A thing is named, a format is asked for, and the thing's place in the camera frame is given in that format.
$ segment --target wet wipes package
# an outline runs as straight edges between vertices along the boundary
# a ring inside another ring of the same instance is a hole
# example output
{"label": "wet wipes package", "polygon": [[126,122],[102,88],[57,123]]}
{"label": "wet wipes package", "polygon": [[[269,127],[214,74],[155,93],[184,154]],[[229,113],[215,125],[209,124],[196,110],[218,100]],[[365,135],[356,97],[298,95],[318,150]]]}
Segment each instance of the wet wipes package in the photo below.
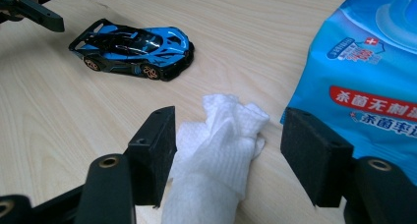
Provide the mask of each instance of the wet wipes package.
{"label": "wet wipes package", "polygon": [[346,0],[312,42],[288,106],[417,184],[417,0]]}

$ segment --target red cross symbol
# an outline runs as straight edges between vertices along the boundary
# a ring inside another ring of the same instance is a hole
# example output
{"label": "red cross symbol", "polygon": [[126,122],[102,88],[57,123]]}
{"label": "red cross symbol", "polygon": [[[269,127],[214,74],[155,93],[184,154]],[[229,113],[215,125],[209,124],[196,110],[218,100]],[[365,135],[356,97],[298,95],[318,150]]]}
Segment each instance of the red cross symbol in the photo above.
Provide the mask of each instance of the red cross symbol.
{"label": "red cross symbol", "polygon": [[376,45],[378,44],[379,40],[377,38],[372,38],[372,37],[368,37],[365,40],[365,43],[370,44],[370,45]]}

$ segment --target light wood surface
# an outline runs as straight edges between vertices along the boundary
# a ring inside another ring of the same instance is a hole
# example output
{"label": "light wood surface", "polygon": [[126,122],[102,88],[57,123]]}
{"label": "light wood surface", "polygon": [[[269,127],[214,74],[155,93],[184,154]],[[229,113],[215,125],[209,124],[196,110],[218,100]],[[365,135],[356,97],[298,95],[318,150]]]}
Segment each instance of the light wood surface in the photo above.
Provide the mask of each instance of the light wood surface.
{"label": "light wood surface", "polygon": [[[344,223],[341,208],[317,208],[280,153],[279,118],[323,21],[344,0],[53,0],[55,33],[28,20],[0,25],[0,196],[38,205],[83,184],[89,164],[121,153],[155,109],[174,105],[177,129],[206,119],[202,97],[237,95],[270,115],[236,223]],[[175,26],[195,61],[164,83],[88,69],[68,44],[106,18],[137,28]],[[138,223],[160,209],[137,207]]]}

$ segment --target car's rear spoiler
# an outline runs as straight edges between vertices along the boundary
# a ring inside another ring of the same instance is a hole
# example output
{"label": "car's rear spoiler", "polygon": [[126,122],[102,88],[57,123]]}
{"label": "car's rear spoiler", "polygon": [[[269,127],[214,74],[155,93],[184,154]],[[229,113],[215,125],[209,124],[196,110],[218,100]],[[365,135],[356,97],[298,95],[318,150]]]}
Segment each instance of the car's rear spoiler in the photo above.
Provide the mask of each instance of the car's rear spoiler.
{"label": "car's rear spoiler", "polygon": [[87,28],[83,33],[81,33],[71,44],[68,46],[68,49],[71,51],[75,51],[78,44],[80,44],[81,41],[85,40],[89,35],[94,33],[94,30],[98,28],[100,25],[113,25],[110,21],[106,19],[101,19],[99,21],[94,22],[89,28]]}

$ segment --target car's rear wheel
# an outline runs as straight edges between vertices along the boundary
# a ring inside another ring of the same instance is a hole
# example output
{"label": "car's rear wheel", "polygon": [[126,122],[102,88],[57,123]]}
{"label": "car's rear wheel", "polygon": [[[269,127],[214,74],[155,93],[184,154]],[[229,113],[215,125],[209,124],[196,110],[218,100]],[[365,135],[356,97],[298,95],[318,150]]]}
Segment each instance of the car's rear wheel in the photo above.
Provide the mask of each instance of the car's rear wheel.
{"label": "car's rear wheel", "polygon": [[89,67],[90,69],[94,70],[94,71],[100,71],[100,63],[98,63],[97,61],[92,60],[90,57],[84,57],[84,63],[87,65],[87,67]]}
{"label": "car's rear wheel", "polygon": [[150,80],[160,80],[159,70],[150,64],[144,64],[141,66],[142,73]]}

